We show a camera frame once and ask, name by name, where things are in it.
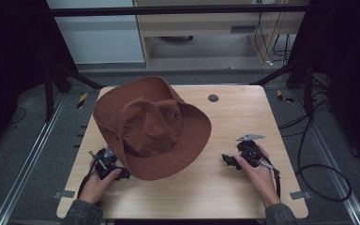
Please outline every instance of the white wall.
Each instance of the white wall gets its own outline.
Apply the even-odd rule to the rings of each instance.
[[[133,7],[131,0],[48,0],[50,8]],[[57,17],[76,64],[143,63],[135,16]]]

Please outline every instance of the cowboy hat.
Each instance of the cowboy hat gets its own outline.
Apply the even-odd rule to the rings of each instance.
[[[160,77],[145,77],[110,90],[93,110],[104,140],[130,173],[142,180],[171,176],[206,146],[212,125]]]

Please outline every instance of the dark sleeve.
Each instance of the dark sleeve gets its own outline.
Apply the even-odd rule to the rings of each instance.
[[[72,202],[71,207],[69,208],[66,217],[64,217],[61,224],[100,224],[101,218],[103,216],[103,210],[97,206],[83,202],[80,200],[75,200]]]
[[[299,224],[292,210],[283,203],[273,204],[265,209],[267,225]]]

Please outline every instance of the wooden table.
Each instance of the wooden table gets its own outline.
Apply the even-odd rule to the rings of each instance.
[[[103,88],[100,95],[110,90]],[[197,106],[210,118],[212,134],[198,158],[183,171],[157,181],[134,177],[115,182],[101,203],[104,218],[265,218],[258,193],[243,171],[228,167],[221,154],[237,154],[237,137],[263,134],[256,140],[280,170],[281,200],[297,218],[308,210],[304,199],[293,200],[290,193],[300,190],[280,137],[277,123],[264,90],[260,86],[212,85],[174,86],[180,97]],[[219,100],[211,102],[209,95]],[[91,157],[106,147],[95,120],[91,117],[81,148],[67,181],[66,190],[78,191],[87,174]],[[73,198],[62,198],[57,216],[66,215]]]

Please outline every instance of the person's right hand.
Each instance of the person's right hand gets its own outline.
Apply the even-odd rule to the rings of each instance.
[[[262,153],[268,157],[268,154],[264,151],[264,149],[259,145],[258,147]],[[271,174],[270,169],[263,165],[252,167],[244,158],[240,156],[235,156],[235,159],[242,167],[242,169],[244,169],[244,171],[247,173],[247,176],[250,178],[253,186],[258,190],[265,208],[268,208],[269,206],[276,203],[281,203],[274,187],[273,175]]]

